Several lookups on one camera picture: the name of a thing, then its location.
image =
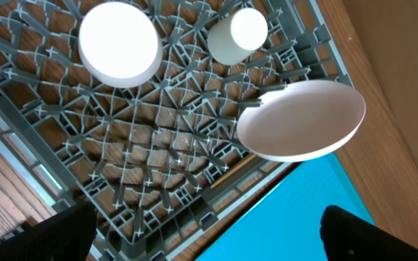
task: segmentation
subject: cup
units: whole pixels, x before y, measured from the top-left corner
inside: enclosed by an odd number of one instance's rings
[[[163,58],[151,20],[122,2],[100,4],[86,14],[78,34],[78,52],[95,78],[118,88],[147,82]]]
[[[330,80],[292,83],[260,99],[263,105],[241,114],[238,138],[259,157],[277,162],[333,152],[353,137],[366,112],[358,91]]]
[[[258,10],[238,10],[209,30],[209,52],[217,62],[235,65],[262,46],[267,31],[266,18]]]

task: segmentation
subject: white bowl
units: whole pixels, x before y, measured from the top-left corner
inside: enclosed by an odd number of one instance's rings
[[[122,2],[100,4],[86,14],[78,34],[78,53],[95,78],[118,88],[147,82],[163,58],[151,20]]]
[[[239,118],[241,143],[277,162],[312,160],[340,148],[364,119],[362,95],[343,83],[308,80],[260,97]]]

